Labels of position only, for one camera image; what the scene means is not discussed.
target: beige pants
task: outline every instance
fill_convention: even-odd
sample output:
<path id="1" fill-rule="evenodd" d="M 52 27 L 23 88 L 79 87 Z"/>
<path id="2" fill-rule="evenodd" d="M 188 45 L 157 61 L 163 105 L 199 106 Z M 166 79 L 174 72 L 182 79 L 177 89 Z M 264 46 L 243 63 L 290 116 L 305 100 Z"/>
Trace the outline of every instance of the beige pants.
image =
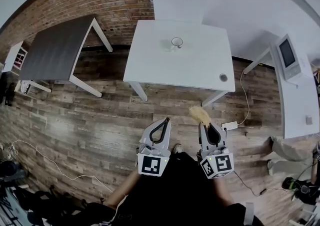
<path id="1" fill-rule="evenodd" d="M 297 178 L 305 170 L 299 180 L 311 179 L 313 158 L 310 152 L 297 150 L 277 138 L 273 138 L 272 150 L 286 161 L 269 161 L 268 170 L 271 176 L 276 173 L 286 173 L 287 176 Z"/>

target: hand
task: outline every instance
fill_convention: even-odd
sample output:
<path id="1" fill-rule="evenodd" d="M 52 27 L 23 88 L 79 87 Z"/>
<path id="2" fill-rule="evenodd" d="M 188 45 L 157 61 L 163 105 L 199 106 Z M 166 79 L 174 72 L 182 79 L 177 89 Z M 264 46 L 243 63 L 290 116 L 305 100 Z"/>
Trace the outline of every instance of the hand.
<path id="1" fill-rule="evenodd" d="M 201 156 L 201 149 L 196 153 L 196 159 L 198 160 L 198 164 L 202 161 L 202 156 Z"/>
<path id="2" fill-rule="evenodd" d="M 312 151 L 312 157 L 314 159 L 318 159 L 319 156 L 320 156 L 320 144 L 319 144 L 319 142 L 317 142 L 316 146 L 314 147 L 314 149 Z"/>

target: monitor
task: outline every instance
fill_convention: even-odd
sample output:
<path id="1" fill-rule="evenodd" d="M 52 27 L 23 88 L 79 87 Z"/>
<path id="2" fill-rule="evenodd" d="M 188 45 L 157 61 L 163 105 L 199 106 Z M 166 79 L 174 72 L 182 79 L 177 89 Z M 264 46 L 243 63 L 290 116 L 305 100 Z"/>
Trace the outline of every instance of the monitor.
<path id="1" fill-rule="evenodd" d="M 281 60 L 285 80 L 297 84 L 299 82 L 297 78 L 301 75 L 301 67 L 303 66 L 300 65 L 296 50 L 288 34 L 276 44 L 276 48 Z"/>

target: brick wall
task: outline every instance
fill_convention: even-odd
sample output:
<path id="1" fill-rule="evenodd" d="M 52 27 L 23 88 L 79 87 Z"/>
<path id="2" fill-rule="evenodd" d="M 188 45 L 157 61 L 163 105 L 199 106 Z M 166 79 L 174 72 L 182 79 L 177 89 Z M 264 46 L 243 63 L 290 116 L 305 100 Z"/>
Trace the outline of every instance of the brick wall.
<path id="1" fill-rule="evenodd" d="M 0 62 L 9 48 L 24 40 L 31 44 L 37 32 L 88 14 L 97 21 L 111 44 L 131 44 L 137 21 L 154 19 L 152 0 L 29 0 L 0 34 Z M 85 46 L 102 43 L 91 31 Z"/>

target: white cable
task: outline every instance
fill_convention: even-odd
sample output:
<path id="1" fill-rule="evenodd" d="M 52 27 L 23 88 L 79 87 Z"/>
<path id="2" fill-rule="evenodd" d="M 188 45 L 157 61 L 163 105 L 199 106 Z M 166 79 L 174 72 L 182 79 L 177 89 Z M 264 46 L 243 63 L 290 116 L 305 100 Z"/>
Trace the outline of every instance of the white cable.
<path id="1" fill-rule="evenodd" d="M 245 120 L 247 119 L 247 117 L 248 117 L 248 115 L 249 115 L 249 112 L 250 112 L 250 106 L 249 106 L 247 94 L 246 94 L 245 89 L 244 89 L 244 87 L 242 86 L 242 83 L 241 83 L 241 79 L 242 79 L 242 75 L 243 75 L 243 74 L 244 74 L 244 73 L 242 72 L 242 73 L 241 73 L 241 77 L 240 77 L 240 85 L 241 85 L 241 88 L 242 88 L 243 91 L 244 91 L 245 99 L 246 99 L 246 101 L 247 101 L 246 103 L 247 103 L 247 105 L 248 105 L 248 113 L 246 114 L 246 117 L 244 118 L 244 120 L 243 120 L 241 123 L 239 123 L 238 125 L 241 125 L 243 122 L 245 122 Z"/>
<path id="2" fill-rule="evenodd" d="M 15 149 L 15 147 L 13 146 L 13 144 L 16 143 L 16 142 L 23 142 L 23 143 L 26 143 L 26 144 L 30 145 L 30 146 L 31 146 L 32 148 L 34 148 L 37 152 L 39 152 L 42 156 L 44 156 L 47 160 L 53 162 L 53 163 L 56 165 L 56 167 L 59 169 L 60 173 L 61 173 L 63 176 L 65 176 L 65 177 L 67 177 L 68 179 L 70 179 L 71 181 L 74 181 L 74 180 L 76 180 L 76 179 L 78 179 L 78 178 L 80 178 L 80 177 L 95 178 L 100 184 L 102 184 L 104 187 L 106 187 L 110 192 L 113 192 L 108 186 L 106 186 L 105 184 L 103 184 L 103 183 L 102 183 L 97 177 L 95 177 L 95 176 L 81 175 L 81 176 L 77 176 L 76 178 L 73 178 L 73 179 L 70 178 L 69 176 L 67 176 L 67 175 L 65 175 L 64 173 L 62 173 L 61 169 L 59 168 L 59 166 L 56 164 L 55 161 L 49 159 L 46 155 L 43 155 L 35 146 L 33 146 L 32 144 L 30 144 L 30 143 L 28 143 L 28 142 L 26 142 L 26 141 L 17 140 L 17 141 L 14 141 L 14 142 L 11 144 L 12 151 L 13 151 L 13 155 L 14 155 L 14 156 L 17 156 L 17 155 L 18 155 L 17 149 Z"/>

